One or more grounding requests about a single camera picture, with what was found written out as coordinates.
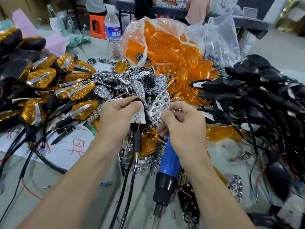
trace blue label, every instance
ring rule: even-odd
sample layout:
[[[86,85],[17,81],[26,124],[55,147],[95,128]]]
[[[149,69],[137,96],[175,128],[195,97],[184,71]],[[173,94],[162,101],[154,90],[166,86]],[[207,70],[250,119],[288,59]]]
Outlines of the blue label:
[[[106,38],[108,39],[120,39],[121,28],[120,27],[108,27],[105,26]]]

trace finger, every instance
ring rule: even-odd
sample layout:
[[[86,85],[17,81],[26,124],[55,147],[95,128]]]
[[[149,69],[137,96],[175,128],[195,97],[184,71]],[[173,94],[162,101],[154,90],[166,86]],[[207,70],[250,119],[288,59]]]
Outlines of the finger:
[[[139,98],[143,103],[144,100],[141,97],[138,96],[132,96],[132,97],[127,97],[121,100],[116,100],[111,102],[112,106],[115,107],[117,110],[120,110],[124,107],[126,107],[127,105],[129,105],[131,102],[133,102],[136,98]]]
[[[184,122],[184,118],[185,118],[185,113],[184,112],[173,112],[173,114],[175,115],[176,119],[178,121],[180,121],[181,123]]]
[[[167,128],[167,124],[166,123],[163,123],[161,125],[159,125],[157,127],[157,132],[162,132],[163,130],[165,130]]]
[[[180,123],[174,113],[172,111],[169,111],[167,109],[163,110],[161,113],[163,121],[167,124],[168,128],[173,127],[175,124]]]
[[[162,132],[159,133],[160,136],[165,136],[167,134],[170,134],[170,130],[168,128],[166,128],[165,130],[163,130]]]
[[[120,112],[122,112],[124,117],[127,117],[128,119],[130,119],[133,114],[135,114],[141,110],[141,107],[142,106],[140,103],[131,102],[128,106],[126,106],[125,108],[122,108],[120,110]]]
[[[170,103],[170,110],[181,109],[186,115],[196,113],[197,110],[193,106],[184,101],[174,101]]]

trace gray shirt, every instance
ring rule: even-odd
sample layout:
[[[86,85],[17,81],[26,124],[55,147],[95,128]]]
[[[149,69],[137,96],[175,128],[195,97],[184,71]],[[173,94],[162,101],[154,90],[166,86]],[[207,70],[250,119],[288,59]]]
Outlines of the gray shirt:
[[[87,0],[86,8],[91,13],[102,13],[106,11],[104,0]]]

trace plastic water bottle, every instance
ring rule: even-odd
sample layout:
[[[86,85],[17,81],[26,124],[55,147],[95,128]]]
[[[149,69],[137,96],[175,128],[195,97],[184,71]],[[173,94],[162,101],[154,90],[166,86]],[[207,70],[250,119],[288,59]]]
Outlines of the plastic water bottle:
[[[108,41],[109,60],[122,60],[120,21],[114,12],[108,12],[104,24]]]

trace pink shirt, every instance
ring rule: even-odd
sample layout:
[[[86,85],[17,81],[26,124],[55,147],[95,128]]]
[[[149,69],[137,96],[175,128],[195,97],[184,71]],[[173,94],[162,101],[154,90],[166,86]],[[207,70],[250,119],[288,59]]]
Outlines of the pink shirt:
[[[189,0],[190,8],[185,20],[191,25],[196,23],[203,24],[210,1],[211,0]]]

